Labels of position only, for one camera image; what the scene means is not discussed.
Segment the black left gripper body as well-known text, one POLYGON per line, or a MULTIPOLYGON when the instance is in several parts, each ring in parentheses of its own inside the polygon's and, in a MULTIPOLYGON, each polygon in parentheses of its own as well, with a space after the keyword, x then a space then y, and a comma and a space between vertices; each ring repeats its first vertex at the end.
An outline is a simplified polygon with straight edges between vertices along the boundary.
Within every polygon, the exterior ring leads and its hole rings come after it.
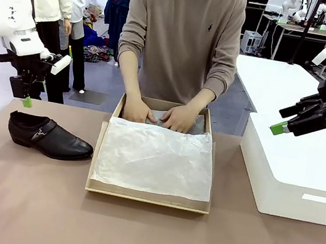
POLYGON ((11 53, 11 65, 17 71, 16 77, 24 80, 42 82, 51 70, 51 63, 40 58, 40 55, 18 56, 11 53))

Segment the person's left hand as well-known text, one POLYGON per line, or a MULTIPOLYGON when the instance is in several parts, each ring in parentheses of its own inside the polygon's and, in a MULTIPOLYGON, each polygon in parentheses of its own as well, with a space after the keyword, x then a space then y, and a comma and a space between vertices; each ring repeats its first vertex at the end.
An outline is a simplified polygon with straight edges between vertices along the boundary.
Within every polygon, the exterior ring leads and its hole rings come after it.
POLYGON ((189 104, 176 106, 169 109, 160 120, 163 121, 163 127, 179 133, 188 133, 195 123, 200 110, 189 104))

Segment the person's right hand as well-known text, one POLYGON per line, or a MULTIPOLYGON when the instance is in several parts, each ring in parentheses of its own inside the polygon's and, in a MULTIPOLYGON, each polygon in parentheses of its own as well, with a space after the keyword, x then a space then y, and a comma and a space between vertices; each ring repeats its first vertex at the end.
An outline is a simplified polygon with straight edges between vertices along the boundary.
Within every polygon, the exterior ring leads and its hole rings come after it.
POLYGON ((123 108, 123 119, 131 122, 145 123, 147 120, 156 123, 152 110, 143 102, 140 96, 126 95, 126 102, 123 108))

